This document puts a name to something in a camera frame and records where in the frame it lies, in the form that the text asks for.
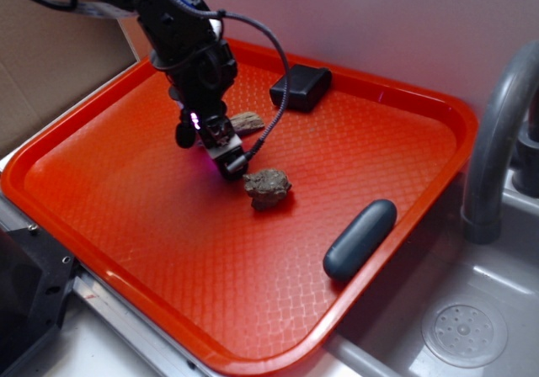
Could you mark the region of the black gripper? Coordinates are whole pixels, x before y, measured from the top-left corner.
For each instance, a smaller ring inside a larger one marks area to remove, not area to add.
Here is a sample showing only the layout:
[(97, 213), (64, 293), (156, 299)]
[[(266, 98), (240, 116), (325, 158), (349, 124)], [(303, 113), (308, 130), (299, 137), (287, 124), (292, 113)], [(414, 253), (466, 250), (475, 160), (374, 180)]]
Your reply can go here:
[(181, 51), (156, 41), (150, 61), (165, 74), (169, 96), (181, 106), (175, 131), (177, 145), (190, 149), (199, 134), (220, 174), (226, 180), (241, 179), (248, 161), (223, 102), (237, 76), (237, 63), (228, 42), (219, 39)]

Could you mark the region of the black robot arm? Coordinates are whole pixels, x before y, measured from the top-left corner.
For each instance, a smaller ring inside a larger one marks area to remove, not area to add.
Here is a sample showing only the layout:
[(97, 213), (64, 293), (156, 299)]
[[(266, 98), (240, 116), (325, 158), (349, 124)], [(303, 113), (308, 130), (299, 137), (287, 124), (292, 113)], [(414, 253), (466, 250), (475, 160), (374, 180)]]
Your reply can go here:
[(237, 76), (237, 63), (214, 19), (202, 17), (202, 0), (30, 0), (56, 11), (116, 19), (134, 14), (152, 45), (150, 60), (170, 83), (180, 107), (177, 144), (200, 141), (228, 180), (248, 170), (242, 142), (227, 117), (225, 92)]

